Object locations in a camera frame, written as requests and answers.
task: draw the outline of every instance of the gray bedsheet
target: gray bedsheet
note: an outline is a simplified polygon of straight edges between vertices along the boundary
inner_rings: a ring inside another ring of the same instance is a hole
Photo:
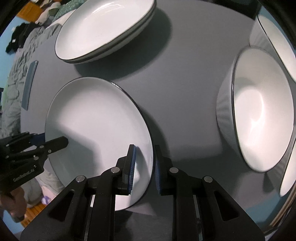
[[[7,80],[7,98],[2,105],[0,120],[0,138],[15,135],[20,132],[20,108],[26,74],[31,63],[31,57],[38,46],[51,37],[54,32],[60,31],[60,24],[48,29],[35,28],[24,44],[23,52],[13,63]]]

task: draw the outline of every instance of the gray table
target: gray table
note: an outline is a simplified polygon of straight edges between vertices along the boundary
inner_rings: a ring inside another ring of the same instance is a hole
[[[158,0],[151,23],[131,43],[80,65],[55,56],[55,35],[32,57],[39,63],[28,111],[21,111],[21,129],[44,132],[50,103],[69,81],[81,76],[112,81],[140,106],[155,144],[176,167],[192,176],[214,177],[244,209],[257,205],[276,191],[264,174],[251,171],[225,143],[215,115],[220,84],[239,50],[249,44],[252,25],[252,19],[211,3]],[[128,231],[134,240],[141,240],[141,235],[143,240],[158,240],[157,235],[159,240],[170,239],[171,201],[158,196],[153,181],[146,196],[129,209],[134,215],[147,214],[142,229],[135,228],[141,224],[137,218],[127,218],[135,226]],[[155,216],[170,228],[152,231],[153,237],[146,239],[151,230],[145,223]]]

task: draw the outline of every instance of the silver screw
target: silver screw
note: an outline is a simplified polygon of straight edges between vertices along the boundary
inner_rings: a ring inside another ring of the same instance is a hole
[[[205,176],[205,177],[204,177],[204,180],[205,180],[205,182],[207,182],[207,183],[211,183],[211,182],[213,181],[212,177],[210,177],[210,176]]]
[[[179,171],[179,169],[176,168],[176,167],[171,167],[171,168],[170,168],[170,172],[171,172],[171,173],[177,173],[178,171]]]
[[[119,172],[120,171],[120,168],[119,167],[112,167],[111,168],[111,172],[112,173],[117,173],[117,172]]]
[[[84,179],[85,179],[85,177],[82,176],[82,175],[77,176],[77,177],[76,177],[76,182],[80,183],[80,182],[84,181]]]

